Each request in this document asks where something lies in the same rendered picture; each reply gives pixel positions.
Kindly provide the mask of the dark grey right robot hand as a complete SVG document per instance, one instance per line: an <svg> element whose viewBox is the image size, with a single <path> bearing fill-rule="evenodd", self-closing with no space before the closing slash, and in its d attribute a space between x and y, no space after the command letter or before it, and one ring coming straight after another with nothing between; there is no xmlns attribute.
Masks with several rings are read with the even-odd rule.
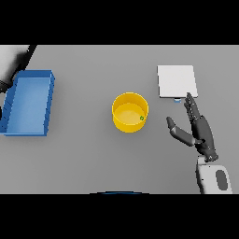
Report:
<svg viewBox="0 0 239 239"><path fill-rule="evenodd" d="M198 106L189 92L184 107L189 117L191 133L179 128L171 117L167 117L170 135L189 147L196 147L197 151L205 156L206 162L216 161L218 154L216 153L212 130L206 118L200 114Z"/></svg>

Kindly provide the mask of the pale square measuring scale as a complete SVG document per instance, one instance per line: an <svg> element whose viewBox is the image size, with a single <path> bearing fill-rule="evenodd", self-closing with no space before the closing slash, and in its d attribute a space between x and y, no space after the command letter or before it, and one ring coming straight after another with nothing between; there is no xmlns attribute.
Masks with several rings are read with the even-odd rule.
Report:
<svg viewBox="0 0 239 239"><path fill-rule="evenodd" d="M157 75L161 98L186 98L188 92L198 97L192 65L158 65Z"/></svg>

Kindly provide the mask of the yellow bowl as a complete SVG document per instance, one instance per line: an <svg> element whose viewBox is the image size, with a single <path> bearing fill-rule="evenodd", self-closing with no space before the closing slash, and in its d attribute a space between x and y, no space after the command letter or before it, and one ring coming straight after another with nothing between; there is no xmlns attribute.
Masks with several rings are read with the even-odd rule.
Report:
<svg viewBox="0 0 239 239"><path fill-rule="evenodd" d="M117 96L112 104L112 120L116 128L124 133L141 130L148 118L148 112L148 102L136 92L125 92Z"/></svg>

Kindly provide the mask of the blue tray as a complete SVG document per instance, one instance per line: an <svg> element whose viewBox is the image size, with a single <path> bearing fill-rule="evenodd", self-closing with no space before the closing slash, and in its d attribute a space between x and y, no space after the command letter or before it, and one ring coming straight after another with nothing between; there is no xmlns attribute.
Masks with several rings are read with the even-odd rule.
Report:
<svg viewBox="0 0 239 239"><path fill-rule="evenodd" d="M6 93L0 119L0 134L46 136L54 80L51 70L20 71Z"/></svg>

